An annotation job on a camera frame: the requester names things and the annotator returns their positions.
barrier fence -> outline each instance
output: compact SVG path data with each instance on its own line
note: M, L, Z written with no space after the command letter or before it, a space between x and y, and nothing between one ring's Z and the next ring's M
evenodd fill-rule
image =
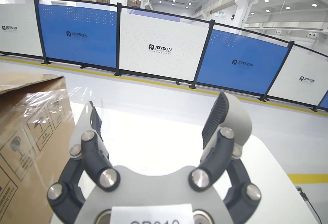
M215 87L328 111L328 56L293 41L120 3L5 0L0 16L3 55L186 82L194 89Z

joyson logo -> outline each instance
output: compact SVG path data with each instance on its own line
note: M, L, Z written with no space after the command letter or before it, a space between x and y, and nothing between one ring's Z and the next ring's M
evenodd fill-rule
M155 46L153 44L150 44L148 46L148 49L150 52L161 53L161 54L166 54L166 55L170 55L172 52L172 48L163 47L163 46L159 46L159 45Z
M244 65L244 66L253 67L253 64L252 63L245 62L245 61L238 61L238 60L233 60L231 62L231 64L233 64L233 65L240 64L240 65Z

perforated panel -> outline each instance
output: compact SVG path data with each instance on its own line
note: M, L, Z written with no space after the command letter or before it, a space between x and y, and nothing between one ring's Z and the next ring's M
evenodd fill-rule
M287 48L213 30L197 82L264 94Z
M191 81L207 31L190 24L122 13L120 68Z
M39 9L48 57L116 66L116 12L54 5Z

white floor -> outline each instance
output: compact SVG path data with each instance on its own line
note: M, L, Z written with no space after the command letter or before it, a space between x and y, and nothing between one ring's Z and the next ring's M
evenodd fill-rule
M161 125L170 122L174 129L174 122L178 123L179 129L183 129L195 138L195 131L199 129L199 142L201 146L201 129L204 125L216 96L204 95L198 92L189 92L179 89L146 85L144 83L131 81L118 81L109 77L92 76L70 71L56 71L54 69L40 66L26 66L14 62L0 61L0 71L12 72L38 72L64 75L70 100L72 103L84 104L92 100L101 112L114 110L111 116L122 116L126 114L126 123L135 126L136 129L146 128L154 131L154 136L165 136L165 140L171 140L174 147L165 151L162 141L154 138L154 144L159 149L150 148L150 151L133 151L133 157L146 159L158 153L169 153L177 157L176 153L181 148L179 145L188 144L188 141L163 132ZM261 103L243 103L249 112L253 122L253 135L260 138L279 162L286 173L328 173L328 118L320 115L312 115L304 112L275 108ZM145 125L144 120L138 120L138 116L153 118L152 125ZM165 167L169 172L176 167ZM152 170L153 175L163 170ZM323 223L328 222L328 198L327 184L302 186Z

yellow floor line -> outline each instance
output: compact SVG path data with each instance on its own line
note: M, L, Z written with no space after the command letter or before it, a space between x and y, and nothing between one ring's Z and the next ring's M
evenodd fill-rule
M198 92L198 93L219 95L218 92L206 91L206 90L201 90L201 89L196 89L195 90L195 89L191 89L191 88L188 88L188 87L176 86L176 85L171 85L171 84L164 84L164 83L160 83L160 82L156 82L156 81L148 81L148 80L137 79L137 78L132 78L132 77L126 77L126 76L114 76L112 74L98 73L98 72L92 72L92 71L87 71L87 70L82 70L82 69L72 69L72 68L68 68L68 67L56 66L56 65L51 65L51 64L46 65L46 64L37 63L37 62L20 61L20 60L15 60L15 59L7 59L7 58L3 58L3 57L0 58L0 60L18 62L18 63L25 63L25 64L37 65L37 66L44 66L44 67L48 67L48 68L67 70L67 71L73 71L73 72L79 72L79 73L85 73L85 74L91 74L91 75L106 76L106 77L110 77L110 78L118 78L118 79L128 80L128 81L136 81L136 82L147 83L147 84L152 84L152 85L158 85L158 86L164 86L164 87L170 87L170 88L176 88L176 89L184 89L184 90L189 90L189 91ZM247 102L255 102L255 103L260 103L260 104L276 106L276 107L279 107L279 108L287 108L287 109L291 109L291 110L297 110L297 111L301 111L301 112L310 113L310 114L313 114L313 115L328 116L328 113L318 113L318 112L314 112L310 109L307 110L307 109L295 108L295 107L292 107L292 106L282 105L282 104L278 104L278 103L261 102L259 100L243 98L243 97L238 97L238 99L242 100L242 101L247 101Z

